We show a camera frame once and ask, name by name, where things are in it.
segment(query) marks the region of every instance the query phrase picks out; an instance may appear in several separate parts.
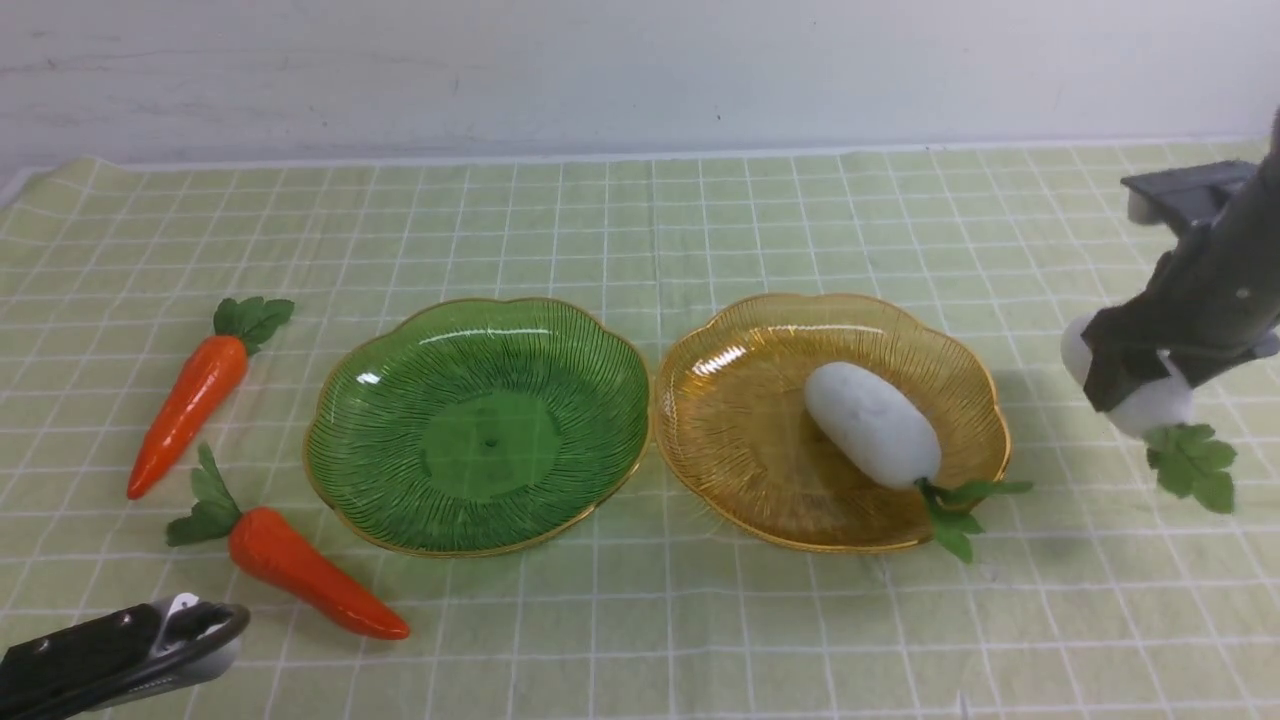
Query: amber plate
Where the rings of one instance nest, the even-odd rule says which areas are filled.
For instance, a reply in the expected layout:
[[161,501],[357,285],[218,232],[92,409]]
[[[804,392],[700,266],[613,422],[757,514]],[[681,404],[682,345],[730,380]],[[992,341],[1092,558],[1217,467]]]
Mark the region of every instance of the amber plate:
[[749,297],[677,342],[657,383],[663,459],[721,515],[777,544],[877,553],[929,541],[920,495],[873,483],[805,411],[805,379],[837,360],[878,373],[929,419],[937,484],[1004,478],[1009,428],[978,357],[860,295]]

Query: orange carrot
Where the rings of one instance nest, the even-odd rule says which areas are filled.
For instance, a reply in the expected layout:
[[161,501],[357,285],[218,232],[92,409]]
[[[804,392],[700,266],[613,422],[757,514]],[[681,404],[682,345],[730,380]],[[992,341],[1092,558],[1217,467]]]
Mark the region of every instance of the orange carrot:
[[239,387],[248,372],[250,356],[292,315],[293,302],[288,300],[250,297],[236,302],[228,297],[218,305],[214,334],[187,357],[169,397],[142,438],[129,474],[129,500],[142,497],[164,478],[209,416]]
[[169,547],[229,537],[232,562],[278,587],[360,635],[404,639],[408,625],[351,575],[320,555],[270,507],[241,512],[227,491],[209,445],[200,446],[200,468],[191,471],[196,505],[166,528]]

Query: green checkered tablecloth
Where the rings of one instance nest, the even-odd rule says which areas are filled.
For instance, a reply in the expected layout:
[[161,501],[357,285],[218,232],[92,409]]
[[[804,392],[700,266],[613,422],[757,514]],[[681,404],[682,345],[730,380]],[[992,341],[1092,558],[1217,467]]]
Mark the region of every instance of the green checkered tablecloth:
[[[251,606],[228,675],[93,715],[114,720],[1280,717],[1280,364],[1199,392],[1240,450],[1220,518],[1158,492],[1057,355],[1068,319],[1137,292],[1172,243],[1125,220],[1117,179],[1262,150],[38,174],[0,211],[0,647],[175,592]],[[303,477],[329,369],[440,300],[568,300],[657,366],[765,291],[878,295],[982,356],[1010,475],[1038,487],[982,507],[979,564],[776,548],[657,452],[566,536],[486,560],[364,544]],[[219,543],[166,548],[183,471],[124,500],[214,306],[256,293],[297,314],[205,437],[246,505],[394,603],[406,642],[346,634]]]

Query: green plate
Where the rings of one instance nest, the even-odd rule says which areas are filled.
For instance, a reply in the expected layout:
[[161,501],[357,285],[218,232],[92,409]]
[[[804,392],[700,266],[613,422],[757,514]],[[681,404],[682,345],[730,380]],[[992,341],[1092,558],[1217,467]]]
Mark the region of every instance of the green plate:
[[303,464],[374,544],[495,555],[564,530],[635,471],[649,396],[636,348],[582,310],[457,300],[334,368]]

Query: gold rim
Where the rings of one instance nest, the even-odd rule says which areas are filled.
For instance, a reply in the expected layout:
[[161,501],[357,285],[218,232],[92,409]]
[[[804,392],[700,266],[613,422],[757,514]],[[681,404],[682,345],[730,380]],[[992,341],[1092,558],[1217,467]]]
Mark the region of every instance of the gold rim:
[[[387,338],[394,336],[396,333],[403,331],[410,323],[412,323],[417,318],[421,318],[422,315],[425,315],[428,313],[431,313],[434,310],[439,310],[440,307],[444,307],[444,306],[448,306],[448,305],[454,305],[454,304],[458,304],[458,302],[489,302],[489,304],[493,304],[493,305],[516,305],[516,304],[520,304],[520,302],[549,302],[549,304],[554,304],[554,305],[563,305],[564,307],[568,307],[570,310],[573,310],[575,313],[579,313],[579,314],[589,318],[593,323],[595,323],[595,325],[604,334],[614,337],[614,338],[622,341],[622,343],[625,343],[626,347],[628,350],[631,350],[631,352],[635,354],[635,356],[640,360],[640,366],[644,369],[644,374],[645,374],[645,382],[649,384],[649,388],[648,388],[648,391],[649,391],[648,392],[649,402],[648,402],[648,407],[645,409],[645,437],[644,437],[644,443],[640,446],[640,451],[636,454],[635,461],[631,464],[631,468],[628,468],[627,471],[623,473],[618,478],[618,480],[616,483],[613,483],[613,487],[609,488],[609,491],[607,493],[604,493],[599,500],[596,500],[591,505],[589,505],[585,509],[582,509],[582,511],[579,512],[577,515],[575,515],[571,520],[566,521],[564,524],[562,524],[562,525],[559,525],[559,527],[557,527],[557,528],[554,528],[552,530],[548,530],[548,532],[545,532],[545,533],[543,533],[543,534],[540,534],[538,537],[521,541],[518,543],[506,544],[506,546],[502,546],[502,547],[494,547],[494,548],[489,548],[489,550],[457,551],[457,552],[431,552],[431,551],[424,551],[424,550],[411,550],[411,548],[407,548],[407,547],[399,547],[397,544],[392,544],[392,543],[388,543],[388,542],[384,542],[384,541],[380,541],[378,538],[371,537],[365,530],[357,528],[340,510],[338,510],[338,507],[333,502],[333,498],[330,498],[329,495],[324,492],[324,488],[321,488],[320,484],[316,482],[315,473],[311,469],[311,460],[307,457],[307,447],[310,447],[310,445],[311,445],[311,433],[316,429],[316,423],[320,419],[320,409],[321,409],[321,406],[324,404],[325,389],[333,383],[333,379],[338,374],[338,370],[347,363],[347,360],[349,360],[353,355],[356,355],[361,350],[365,350],[370,345],[372,345],[375,342],[379,342],[379,341],[383,341],[383,340],[387,340]],[[653,441],[654,441],[654,421],[655,421],[655,418],[654,418],[654,391],[655,389],[657,389],[655,377],[654,377],[652,369],[649,368],[649,361],[645,360],[644,354],[640,352],[640,348],[637,348],[630,340],[627,340],[627,338],[622,337],[621,334],[618,334],[618,333],[611,331],[609,328],[604,327],[604,323],[600,322],[595,315],[593,315],[591,313],[588,313],[586,310],[579,307],[577,305],[573,305],[572,302],[567,302],[564,300],[559,300],[559,299],[556,299],[556,297],[539,297],[539,296],[515,297],[515,299],[511,299],[511,300],[494,300],[492,297],[457,297],[454,300],[445,300],[444,302],[436,302],[435,305],[424,307],[422,310],[419,310],[417,313],[413,313],[412,315],[410,315],[408,318],[406,318],[404,320],[402,320],[398,325],[396,325],[390,331],[387,331],[385,333],[381,333],[379,336],[375,336],[375,337],[371,337],[371,338],[366,340],[365,342],[361,342],[356,347],[351,348],[346,355],[342,356],[340,360],[338,360],[334,364],[334,366],[325,375],[324,383],[320,384],[320,396],[316,397],[316,405],[315,405],[315,410],[311,414],[311,421],[307,423],[307,432],[302,436],[302,470],[303,470],[303,473],[307,477],[307,482],[311,484],[311,489],[316,493],[316,496],[320,498],[320,501],[324,502],[324,505],[334,515],[338,516],[338,520],[343,525],[346,525],[347,529],[349,529],[352,533],[355,533],[356,537],[358,537],[360,539],[362,539],[362,541],[365,541],[365,542],[367,542],[367,543],[370,543],[372,546],[380,547],[383,550],[388,550],[390,552],[396,552],[398,555],[407,555],[407,556],[411,556],[411,557],[434,557],[434,559],[448,559],[448,557],[493,557],[495,555],[507,555],[507,553],[511,553],[511,552],[518,552],[521,550],[527,550],[527,548],[534,547],[536,544],[541,544],[541,543],[544,543],[544,542],[554,538],[556,536],[559,536],[561,533],[568,530],[573,525],[581,523],[589,515],[591,515],[591,512],[594,512],[596,509],[599,509],[600,505],[603,505],[607,500],[609,500],[611,497],[613,497],[614,493],[617,493],[622,488],[622,486],[626,484],[626,482],[630,480],[636,474],[636,471],[640,469],[640,465],[644,462],[644,459],[649,455],[649,446],[653,445]]]
[[[980,357],[978,357],[978,354],[975,354],[973,351],[973,348],[970,348],[965,342],[963,342],[963,341],[960,341],[960,340],[957,340],[957,338],[955,338],[955,337],[952,337],[952,336],[950,336],[950,334],[947,334],[945,332],[937,331],[937,329],[929,327],[925,323],[922,323],[920,319],[916,318],[915,315],[913,315],[910,311],[904,310],[902,307],[899,307],[897,305],[893,305],[892,302],[887,302],[884,300],[881,300],[879,297],[873,297],[870,295],[860,295],[860,293],[855,293],[855,292],[827,292],[827,293],[820,293],[820,295],[804,295],[804,293],[799,293],[799,292],[764,292],[764,293],[751,295],[749,297],[744,297],[744,299],[741,299],[741,300],[739,300],[736,302],[731,302],[731,304],[726,305],[718,313],[716,313],[714,315],[712,315],[712,318],[709,320],[707,320],[705,324],[703,324],[701,327],[699,327],[699,328],[696,328],[694,331],[690,331],[684,337],[681,337],[678,341],[676,341],[675,343],[672,343],[671,347],[667,350],[667,355],[666,355],[666,357],[663,357],[662,364],[659,365],[658,378],[657,378],[655,383],[654,383],[654,393],[655,393],[655,398],[654,398],[654,414],[657,415],[654,418],[654,425],[662,424],[663,427],[666,427],[666,423],[663,421],[663,416],[658,415],[658,406],[660,405],[660,400],[662,400],[662,396],[663,396],[663,388],[668,384],[667,380],[673,375],[672,364],[675,361],[673,359],[676,357],[675,350],[677,347],[680,347],[681,345],[691,341],[695,337],[699,337],[701,334],[708,334],[708,333],[713,332],[717,328],[717,325],[724,319],[724,316],[728,315],[730,310],[733,310],[736,307],[741,307],[744,305],[749,305],[749,304],[754,304],[754,302],[760,302],[760,301],[769,300],[769,299],[806,300],[806,299],[818,299],[818,297],[845,299],[845,300],[854,300],[854,301],[870,302],[870,304],[874,304],[874,305],[879,305],[882,307],[888,309],[892,313],[899,314],[902,318],[906,318],[916,328],[924,331],[925,333],[929,333],[929,334],[933,334],[933,336],[936,336],[938,338],[942,338],[945,342],[954,343],[957,347],[960,347],[961,350],[964,350],[965,355],[968,355],[969,357],[972,357],[973,361],[978,365],[978,369],[982,370],[982,375],[987,380],[987,388],[991,392],[992,406],[993,406],[993,410],[995,410],[995,414],[996,414],[996,419],[1000,423],[1000,433],[1005,438],[1005,442],[1004,442],[1004,445],[1005,445],[1004,456],[1000,460],[1000,468],[996,471],[996,477],[992,478],[992,482],[1000,483],[1000,482],[1005,480],[1005,473],[1009,469],[1009,459],[1012,455],[1012,439],[1009,436],[1009,421],[1005,418],[1004,410],[1000,407],[1000,391],[996,387],[996,380],[991,375],[991,370],[987,369],[987,365],[982,361]],[[883,544],[883,546],[867,546],[867,544],[856,544],[856,546],[855,544],[814,544],[814,543],[806,543],[806,542],[788,539],[788,538],[785,538],[785,537],[781,537],[781,536],[774,536],[772,533],[764,532],[764,530],[762,530],[762,529],[759,529],[756,527],[753,527],[751,524],[749,524],[749,523],[746,523],[746,521],[744,521],[744,520],[741,520],[739,518],[735,518],[732,514],[730,514],[730,511],[728,511],[727,507],[724,507],[721,503],[718,503],[714,500],[712,500],[712,497],[709,496],[709,493],[699,491],[698,487],[695,486],[695,483],[689,477],[686,477],[686,474],[682,474],[680,470],[677,470],[676,468],[678,466],[678,464],[676,464],[676,462],[672,461],[671,452],[667,448],[667,443],[663,439],[664,437],[666,437],[666,432],[657,433],[658,454],[662,456],[662,461],[667,465],[668,469],[671,469],[672,474],[676,475],[677,479],[680,479],[680,483],[682,486],[685,486],[685,488],[687,488],[691,493],[694,493],[695,496],[698,496],[699,498],[701,498],[703,502],[705,502],[707,505],[709,505],[712,507],[712,510],[714,510],[721,518],[728,520],[730,523],[732,523],[733,525],[739,527],[740,529],[748,532],[749,534],[755,536],[755,537],[758,537],[760,539],[768,541],[768,542],[771,542],[773,544],[777,544],[777,546],[781,546],[781,547],[787,547],[787,548],[791,548],[791,550],[801,550],[801,551],[806,551],[806,552],[851,553],[851,555],[887,555],[887,553],[891,553],[891,552],[901,552],[904,550],[910,550],[913,547],[918,547],[918,546],[924,544],[925,542],[929,542],[929,541],[933,539],[933,534],[932,533],[925,533],[925,534],[922,534],[919,538],[913,539],[913,541],[906,541],[906,542],[900,542],[900,543],[893,543],[893,544]],[[980,500],[975,501],[974,503],[970,505],[970,507],[975,507],[980,502],[982,502]]]

